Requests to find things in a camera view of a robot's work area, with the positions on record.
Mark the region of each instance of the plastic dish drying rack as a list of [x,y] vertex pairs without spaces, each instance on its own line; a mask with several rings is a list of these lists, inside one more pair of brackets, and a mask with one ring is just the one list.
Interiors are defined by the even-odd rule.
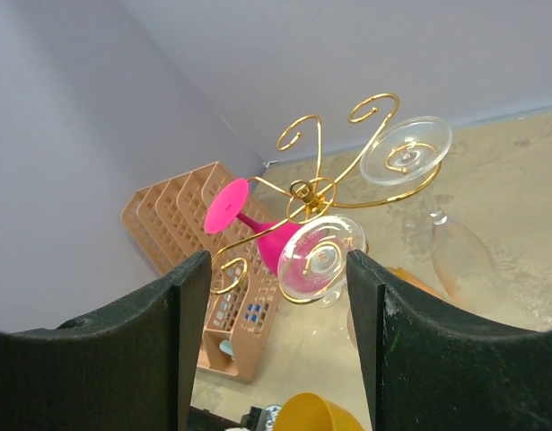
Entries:
[[[160,274],[198,250],[214,254],[252,235],[239,220],[221,233],[204,232],[208,206],[232,180],[233,175],[216,162],[140,189],[130,199],[122,221]],[[243,213],[259,222],[273,221],[253,196]],[[232,253],[248,260],[249,282],[229,294],[210,295],[197,365],[251,382],[281,294],[277,279],[264,267],[254,243],[243,244]],[[231,281],[230,274],[223,276],[216,271],[212,283],[217,288]]]

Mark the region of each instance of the wall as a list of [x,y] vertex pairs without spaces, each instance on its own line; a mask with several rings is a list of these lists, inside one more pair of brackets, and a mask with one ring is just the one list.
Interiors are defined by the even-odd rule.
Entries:
[[216,159],[261,172],[112,0],[0,0],[0,330],[52,328],[154,278],[134,190]]
[[315,153],[275,148],[309,113],[328,150],[363,145],[346,118],[379,92],[458,126],[552,105],[552,0],[119,1],[264,160]]

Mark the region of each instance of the beige tabletop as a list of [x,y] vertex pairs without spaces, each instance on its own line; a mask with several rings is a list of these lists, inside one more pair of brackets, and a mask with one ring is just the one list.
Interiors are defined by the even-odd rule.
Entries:
[[[334,177],[357,153],[324,157],[322,174]],[[276,164],[264,178],[287,188],[292,180],[313,178],[314,172],[315,160],[309,160]],[[438,204],[476,233],[495,259],[504,291],[500,306],[485,317],[551,329],[552,112],[455,131],[451,151],[430,187]],[[353,203],[402,190],[374,186],[356,168],[339,186],[337,199]],[[285,216],[285,198],[262,186],[255,194],[275,216]],[[363,226],[374,259],[404,267],[443,292],[430,260],[431,226],[421,201],[418,195],[342,214]],[[312,391],[371,429],[359,359],[346,331],[348,308],[347,295],[328,309],[283,301],[256,381],[243,384],[198,372],[193,404],[240,419],[251,405],[283,404],[296,393]]]

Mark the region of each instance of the white wall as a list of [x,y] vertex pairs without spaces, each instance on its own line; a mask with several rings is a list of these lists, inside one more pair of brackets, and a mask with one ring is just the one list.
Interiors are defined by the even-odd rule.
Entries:
[[0,0],[0,330],[55,327],[154,278],[134,190],[241,141],[113,0]]
[[362,145],[349,111],[396,92],[396,120],[454,125],[552,105],[552,0],[119,0],[263,159],[319,113],[325,146]]

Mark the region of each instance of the dish rack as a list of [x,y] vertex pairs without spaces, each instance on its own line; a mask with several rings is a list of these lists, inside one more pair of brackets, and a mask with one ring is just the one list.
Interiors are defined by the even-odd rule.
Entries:
[[[204,232],[206,211],[215,196],[234,180],[219,162],[138,190],[121,218],[136,242],[164,274],[192,253],[222,247],[252,235],[239,220],[215,235]],[[263,204],[250,196],[242,211],[259,222],[273,221]],[[281,293],[252,242],[226,253],[248,260],[248,281],[225,295],[210,295],[197,360],[198,368],[252,382]],[[228,286],[236,277],[215,271],[213,286]]]

